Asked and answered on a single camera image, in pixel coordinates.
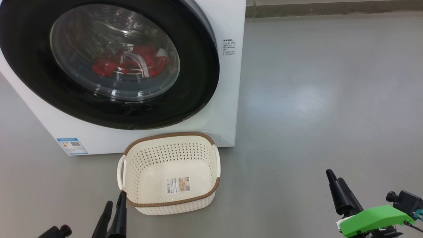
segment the basket handle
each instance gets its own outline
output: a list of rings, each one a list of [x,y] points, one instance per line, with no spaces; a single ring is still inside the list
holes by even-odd
[[[118,163],[118,171],[117,171],[117,177],[118,177],[118,186],[120,190],[123,190],[125,187],[125,174],[126,174],[126,155],[123,155]],[[124,167],[124,174],[122,176],[122,166]]]
[[[219,151],[217,150],[217,146],[213,145],[214,153],[216,155],[216,161],[217,161],[217,176],[220,177],[220,155]]]

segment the product label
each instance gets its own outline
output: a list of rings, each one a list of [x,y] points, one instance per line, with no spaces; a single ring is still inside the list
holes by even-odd
[[[223,55],[235,55],[235,45],[232,39],[223,40]]]
[[[88,154],[77,138],[60,138],[57,141],[62,145],[68,155]]]
[[[188,191],[191,191],[189,177],[166,179],[166,194],[176,194]]]
[[[341,228],[340,228],[339,226],[340,226],[340,224],[341,224],[343,221],[348,220],[348,219],[350,219],[350,218],[351,218],[351,217],[353,217],[353,216],[355,216],[355,215],[352,215],[352,216],[349,216],[349,217],[346,217],[346,218],[344,218],[344,219],[341,219],[341,220],[337,221],[337,222],[336,222],[336,225],[338,226],[338,229],[339,229],[339,230],[341,230]]]

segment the plastic basket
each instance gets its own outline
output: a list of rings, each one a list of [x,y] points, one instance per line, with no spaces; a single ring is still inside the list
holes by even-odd
[[[146,215],[208,206],[220,181],[220,157],[202,133],[172,133],[132,142],[118,163],[118,186]]]

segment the wall baseboard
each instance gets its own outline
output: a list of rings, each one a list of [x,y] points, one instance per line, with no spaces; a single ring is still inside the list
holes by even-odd
[[[396,11],[423,11],[422,0],[386,0],[343,3],[303,3],[247,6],[246,18],[315,15],[374,14]]]

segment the white washing machine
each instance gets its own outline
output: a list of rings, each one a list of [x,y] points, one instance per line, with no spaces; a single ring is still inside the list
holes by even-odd
[[[2,0],[0,70],[69,155],[235,145],[245,0]]]

